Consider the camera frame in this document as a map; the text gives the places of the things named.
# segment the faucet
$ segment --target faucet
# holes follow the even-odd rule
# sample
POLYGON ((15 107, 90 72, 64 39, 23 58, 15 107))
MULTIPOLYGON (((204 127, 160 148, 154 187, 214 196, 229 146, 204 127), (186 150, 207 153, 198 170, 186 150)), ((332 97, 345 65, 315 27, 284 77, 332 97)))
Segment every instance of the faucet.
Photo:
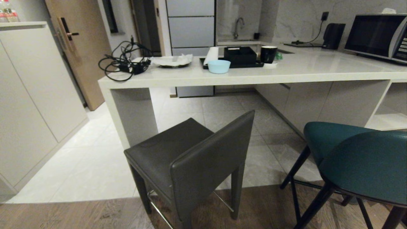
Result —
POLYGON ((242 26, 241 26, 241 28, 243 28, 243 26, 245 25, 245 21, 243 20, 242 17, 239 17, 239 18, 236 20, 236 23, 235 23, 235 25, 234 25, 234 34, 233 34, 233 38, 234 38, 234 39, 237 39, 237 37, 239 36, 239 34, 237 33, 237 24, 239 24, 239 21, 242 21, 242 26))

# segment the microwave door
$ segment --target microwave door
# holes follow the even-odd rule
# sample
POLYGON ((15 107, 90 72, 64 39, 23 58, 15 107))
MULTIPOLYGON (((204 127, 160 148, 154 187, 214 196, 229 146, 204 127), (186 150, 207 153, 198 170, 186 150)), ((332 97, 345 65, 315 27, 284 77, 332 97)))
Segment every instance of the microwave door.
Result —
POLYGON ((393 35, 405 18, 405 15, 357 15, 345 49, 390 59, 389 53, 394 50, 394 44, 390 46, 393 35))
POLYGON ((404 20, 397 27, 396 31, 394 32, 393 38, 390 41, 390 46, 389 46, 389 57, 390 58, 392 58, 393 54, 395 54, 398 50, 397 41, 403 40, 405 33, 407 33, 406 27, 407 27, 407 17, 405 17, 404 20))

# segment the black cable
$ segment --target black cable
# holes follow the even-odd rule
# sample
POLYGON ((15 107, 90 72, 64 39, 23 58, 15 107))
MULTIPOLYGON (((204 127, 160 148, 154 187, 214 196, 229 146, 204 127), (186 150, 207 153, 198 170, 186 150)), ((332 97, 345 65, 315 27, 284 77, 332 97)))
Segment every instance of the black cable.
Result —
POLYGON ((321 29, 322 29, 322 23, 323 23, 323 22, 324 22, 324 21, 321 21, 321 25, 319 26, 319 32, 318 32, 317 37, 315 37, 315 39, 313 39, 312 41, 304 42, 303 44, 311 43, 311 42, 315 41, 315 40, 319 37, 319 35, 321 34, 321 29))
POLYGON ((138 75, 140 73, 145 72, 150 63, 151 60, 149 59, 150 57, 153 56, 153 52, 143 46, 140 43, 134 42, 133 36, 131 37, 131 41, 123 41, 121 42, 113 51, 110 55, 105 55, 105 58, 101 59, 98 63, 99 68, 102 69, 105 72, 105 75, 114 81, 118 82, 123 82, 129 80, 133 75, 138 75), (121 54, 119 57, 114 57, 114 52, 120 48, 121 54), (141 60, 140 62, 132 62, 131 61, 131 53, 134 51, 140 50, 141 52, 141 60), (108 64, 105 68, 101 67, 101 63, 105 60, 112 60, 110 64, 108 64), (115 67, 117 68, 114 71, 108 70, 109 67, 115 67), (117 72, 125 72, 125 73, 130 73, 130 76, 126 79, 113 79, 108 76, 108 73, 117 73, 117 72))

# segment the tissue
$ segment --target tissue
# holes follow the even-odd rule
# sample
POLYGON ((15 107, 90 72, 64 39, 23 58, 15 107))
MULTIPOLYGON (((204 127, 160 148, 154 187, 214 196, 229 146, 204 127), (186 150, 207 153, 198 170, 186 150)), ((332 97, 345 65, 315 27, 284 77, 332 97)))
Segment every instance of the tissue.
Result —
POLYGON ((208 54, 206 55, 205 61, 203 64, 207 64, 211 60, 217 60, 219 56, 219 48, 218 47, 210 47, 208 54))
POLYGON ((192 62, 193 55, 188 54, 174 57, 155 57, 151 59, 151 62, 161 66, 181 66, 187 65, 192 62))
POLYGON ((384 10, 381 13, 383 13, 383 14, 395 14, 396 10, 391 9, 391 8, 384 8, 384 10))

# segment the kitchen island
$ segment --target kitchen island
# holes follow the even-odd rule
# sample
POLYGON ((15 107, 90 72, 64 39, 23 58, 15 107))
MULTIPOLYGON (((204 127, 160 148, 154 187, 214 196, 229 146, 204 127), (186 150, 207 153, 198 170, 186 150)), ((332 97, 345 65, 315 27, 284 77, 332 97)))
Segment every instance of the kitchen island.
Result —
MULTIPOLYGON (((300 134, 308 121, 379 130, 407 128, 405 65, 321 48, 273 45, 293 52, 284 54, 275 69, 234 68, 218 75, 204 70, 199 58, 194 57, 188 67, 150 66, 126 82, 107 77, 100 79, 99 85, 124 148, 158 133, 149 93, 151 87, 254 84, 300 134), (398 86, 390 96, 391 106, 382 108, 392 84, 398 86)), ((127 74, 112 73, 111 76, 120 79, 127 74)))

